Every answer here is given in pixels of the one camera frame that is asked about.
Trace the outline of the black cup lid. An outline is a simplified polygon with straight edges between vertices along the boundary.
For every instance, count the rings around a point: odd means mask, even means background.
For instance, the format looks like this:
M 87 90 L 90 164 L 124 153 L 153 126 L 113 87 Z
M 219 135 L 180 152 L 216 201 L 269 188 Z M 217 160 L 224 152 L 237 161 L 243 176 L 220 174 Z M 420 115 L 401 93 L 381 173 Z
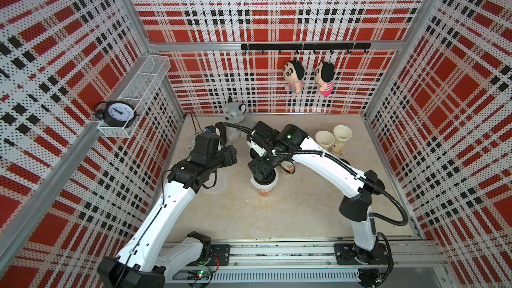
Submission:
M 372 193 L 374 195 L 381 195 L 383 193 L 383 191 L 385 191 L 384 183 L 382 182 L 382 180 L 380 178 L 377 178 L 377 181 L 374 184 L 375 184 L 375 187 L 373 188 Z
M 267 185 L 271 185 L 272 183 L 274 183 L 276 178 L 277 178 L 277 175 L 276 175 L 275 170 L 273 169 L 267 175 L 261 175 L 259 177 L 254 177 L 254 180 L 259 185 L 267 186 Z

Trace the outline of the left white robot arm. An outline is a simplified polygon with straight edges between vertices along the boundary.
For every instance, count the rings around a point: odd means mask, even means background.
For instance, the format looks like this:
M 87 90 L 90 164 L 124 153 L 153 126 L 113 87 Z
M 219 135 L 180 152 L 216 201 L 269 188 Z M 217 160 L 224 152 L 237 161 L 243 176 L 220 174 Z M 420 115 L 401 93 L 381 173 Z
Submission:
M 163 287 L 191 263 L 211 258 L 211 238 L 191 232 L 181 243 L 161 254 L 161 248 L 181 213 L 211 174 L 236 164 L 237 152 L 225 138 L 200 133 L 189 157 L 170 170 L 158 202 L 141 227 L 114 257 L 104 257 L 97 272 L 105 287 Z

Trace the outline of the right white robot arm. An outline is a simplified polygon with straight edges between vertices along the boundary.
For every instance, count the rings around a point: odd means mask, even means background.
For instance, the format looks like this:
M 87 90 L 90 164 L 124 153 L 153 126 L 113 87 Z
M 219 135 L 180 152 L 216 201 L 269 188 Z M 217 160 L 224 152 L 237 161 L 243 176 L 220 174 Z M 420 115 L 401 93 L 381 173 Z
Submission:
M 361 171 L 328 153 L 305 131 L 295 125 L 286 125 L 281 131 L 259 121 L 247 132 L 247 142 L 255 157 L 248 167 L 255 181 L 267 183 L 284 161 L 306 166 L 328 180 L 343 194 L 339 212 L 351 223 L 353 251 L 350 258 L 360 264 L 374 265 L 389 261 L 391 252 L 381 244 L 381 235 L 375 228 L 380 219 L 395 226 L 406 226 L 405 208 L 380 184 L 377 174 Z M 376 213 L 372 209 L 373 194 L 384 195 L 397 208 L 400 220 Z

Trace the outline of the grey husky plush toy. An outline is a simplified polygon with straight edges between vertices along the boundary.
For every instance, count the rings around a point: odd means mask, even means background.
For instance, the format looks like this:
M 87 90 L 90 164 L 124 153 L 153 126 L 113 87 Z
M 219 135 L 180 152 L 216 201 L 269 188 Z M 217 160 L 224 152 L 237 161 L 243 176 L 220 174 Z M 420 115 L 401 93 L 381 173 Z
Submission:
M 255 125 L 247 105 L 243 102 L 235 101 L 232 96 L 228 97 L 227 104 L 224 109 L 224 117 L 226 122 L 241 125 L 252 129 Z

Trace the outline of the hanging doll blue shorts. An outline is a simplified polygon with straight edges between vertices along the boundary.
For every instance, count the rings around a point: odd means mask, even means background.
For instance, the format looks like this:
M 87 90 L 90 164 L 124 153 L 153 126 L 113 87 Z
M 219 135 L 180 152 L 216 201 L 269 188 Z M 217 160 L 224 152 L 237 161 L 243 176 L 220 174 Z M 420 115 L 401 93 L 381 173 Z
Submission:
M 288 61 L 284 65 L 283 77 L 290 92 L 300 94 L 304 88 L 305 69 L 299 61 Z

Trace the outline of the hanging doll pink dress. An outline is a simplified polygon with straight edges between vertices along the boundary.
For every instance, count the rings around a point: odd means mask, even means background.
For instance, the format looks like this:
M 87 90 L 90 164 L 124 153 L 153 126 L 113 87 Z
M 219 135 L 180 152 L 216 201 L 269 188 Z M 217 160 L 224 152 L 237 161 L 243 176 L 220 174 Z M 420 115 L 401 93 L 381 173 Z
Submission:
M 328 97 L 334 90 L 333 78 L 335 74 L 335 66 L 323 61 L 314 70 L 315 82 L 318 85 L 319 93 Z

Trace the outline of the black wall clock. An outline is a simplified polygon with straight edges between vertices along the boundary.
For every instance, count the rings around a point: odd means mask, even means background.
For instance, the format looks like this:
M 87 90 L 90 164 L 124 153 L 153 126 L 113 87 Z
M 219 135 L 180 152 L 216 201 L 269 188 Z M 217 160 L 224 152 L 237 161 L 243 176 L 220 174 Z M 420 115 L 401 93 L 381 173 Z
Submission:
M 137 117 L 135 108 L 125 101 L 102 101 L 93 111 L 98 120 L 114 128 L 128 128 Z

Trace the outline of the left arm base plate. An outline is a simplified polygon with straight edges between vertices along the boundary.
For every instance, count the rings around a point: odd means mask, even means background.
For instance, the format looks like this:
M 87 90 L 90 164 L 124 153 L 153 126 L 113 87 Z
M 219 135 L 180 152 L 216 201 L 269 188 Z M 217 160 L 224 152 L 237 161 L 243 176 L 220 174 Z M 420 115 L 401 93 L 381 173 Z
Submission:
M 231 253 L 231 246 L 229 244 L 213 244 L 207 258 L 205 259 L 206 265 L 210 267 L 228 266 Z

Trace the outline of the black hook rail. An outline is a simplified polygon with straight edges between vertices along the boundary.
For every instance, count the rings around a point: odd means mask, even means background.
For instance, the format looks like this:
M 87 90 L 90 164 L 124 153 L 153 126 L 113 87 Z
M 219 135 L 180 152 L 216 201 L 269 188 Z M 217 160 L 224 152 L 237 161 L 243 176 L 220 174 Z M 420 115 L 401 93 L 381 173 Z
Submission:
M 371 49 L 371 43 L 244 43 L 242 51 L 321 51 L 342 50 L 352 52 Z

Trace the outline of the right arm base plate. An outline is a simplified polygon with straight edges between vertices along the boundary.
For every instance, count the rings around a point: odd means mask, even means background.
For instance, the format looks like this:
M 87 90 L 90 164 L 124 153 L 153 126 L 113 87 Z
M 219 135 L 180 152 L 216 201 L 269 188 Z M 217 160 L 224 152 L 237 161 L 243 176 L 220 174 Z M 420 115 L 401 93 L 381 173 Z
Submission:
M 376 243 L 370 251 L 354 243 L 338 243 L 334 254 L 338 265 L 387 265 L 392 257 L 384 243 Z

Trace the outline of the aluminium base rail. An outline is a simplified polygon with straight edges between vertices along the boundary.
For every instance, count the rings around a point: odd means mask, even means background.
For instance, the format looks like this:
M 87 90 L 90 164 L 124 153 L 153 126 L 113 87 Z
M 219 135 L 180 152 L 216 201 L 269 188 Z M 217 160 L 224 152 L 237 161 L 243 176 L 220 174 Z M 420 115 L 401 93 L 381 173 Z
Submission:
M 229 244 L 229 265 L 191 263 L 166 285 L 215 287 L 227 284 L 326 284 L 337 287 L 455 287 L 447 260 L 432 241 L 381 239 L 392 254 L 387 265 L 338 265 L 334 245 L 343 241 L 219 241 Z

